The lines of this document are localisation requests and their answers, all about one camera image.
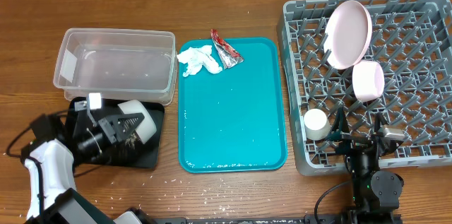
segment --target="snack wrapper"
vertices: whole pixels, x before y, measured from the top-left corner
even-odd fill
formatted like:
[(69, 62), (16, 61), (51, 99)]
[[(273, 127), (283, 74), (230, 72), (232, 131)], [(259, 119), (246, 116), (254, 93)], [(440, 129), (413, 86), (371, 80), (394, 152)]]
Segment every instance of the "snack wrapper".
[(230, 69), (244, 61), (239, 52), (237, 52), (222, 38), (218, 37), (218, 31), (216, 29), (212, 29), (210, 31), (210, 36), (212, 37), (213, 44), (218, 51), (218, 55), (220, 56), (224, 69)]

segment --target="white label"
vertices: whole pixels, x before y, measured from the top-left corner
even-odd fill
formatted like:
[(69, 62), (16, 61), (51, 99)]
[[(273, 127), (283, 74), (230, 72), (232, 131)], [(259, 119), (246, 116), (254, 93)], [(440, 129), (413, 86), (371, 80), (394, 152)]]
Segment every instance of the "white label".
[(59, 71), (60, 76), (72, 83), (73, 73), (76, 70), (77, 58), (70, 51), (64, 51), (63, 62)]

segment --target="crumpled white tissue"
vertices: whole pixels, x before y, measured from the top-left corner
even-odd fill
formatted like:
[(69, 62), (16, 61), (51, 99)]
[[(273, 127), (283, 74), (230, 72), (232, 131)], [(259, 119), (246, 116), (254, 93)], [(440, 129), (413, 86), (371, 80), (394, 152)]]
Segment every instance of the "crumpled white tissue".
[(201, 48), (190, 47), (177, 55), (177, 60), (183, 64), (189, 64), (186, 71), (182, 74), (184, 77), (196, 75), (202, 68), (205, 68), (212, 74), (220, 73), (223, 68), (212, 58), (212, 46), (205, 45)]

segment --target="gray plastic basket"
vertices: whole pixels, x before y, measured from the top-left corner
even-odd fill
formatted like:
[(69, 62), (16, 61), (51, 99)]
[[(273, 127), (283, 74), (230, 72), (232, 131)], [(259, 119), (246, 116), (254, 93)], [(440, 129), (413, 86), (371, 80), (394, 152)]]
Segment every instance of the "gray plastic basket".
[(373, 24), (366, 60), (379, 61), (385, 75), (383, 96), (360, 102), (353, 95), (352, 68), (326, 63), (324, 31), (334, 9), (348, 0), (299, 0), (284, 5), (278, 23), (281, 61), (290, 100), (295, 162), (303, 175), (345, 172), (331, 143), (304, 135), (302, 115), (320, 108), (332, 122), (345, 107), (352, 134), (369, 135), (374, 115), (405, 132), (405, 143), (380, 159), (381, 167), (452, 164), (452, 6), (449, 0), (356, 0)]

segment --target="wood grain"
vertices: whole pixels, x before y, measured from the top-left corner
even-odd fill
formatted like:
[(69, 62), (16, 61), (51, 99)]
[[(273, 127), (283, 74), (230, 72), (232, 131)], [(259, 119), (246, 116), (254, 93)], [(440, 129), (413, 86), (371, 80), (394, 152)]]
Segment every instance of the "wood grain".
[[(52, 85), (52, 78), (61, 39), (68, 28), (168, 30), (176, 35), (177, 49), (189, 40), (208, 38), (211, 28), (217, 28), (222, 37), (263, 36), (277, 42), (276, 24), (286, 1), (0, 0), (0, 148), (5, 149), (39, 114), (67, 108), (68, 102)], [(157, 168), (103, 167), (78, 178), (78, 191), (112, 218), (131, 206), (141, 206), (155, 217), (312, 213), (318, 197), (347, 176), (304, 177), (297, 172), (284, 76), (281, 81), (289, 157), (279, 170), (206, 175), (184, 171), (177, 157), (176, 90), (173, 103), (166, 107)], [(16, 151), (31, 137), (27, 134)], [(28, 172), (16, 159), (0, 158), (0, 222), (22, 223), (30, 203)], [(406, 223), (451, 222), (452, 167), (394, 171), (405, 179), (398, 213)], [(350, 188), (335, 191), (324, 199), (320, 212), (337, 213), (352, 203), (350, 197)]]

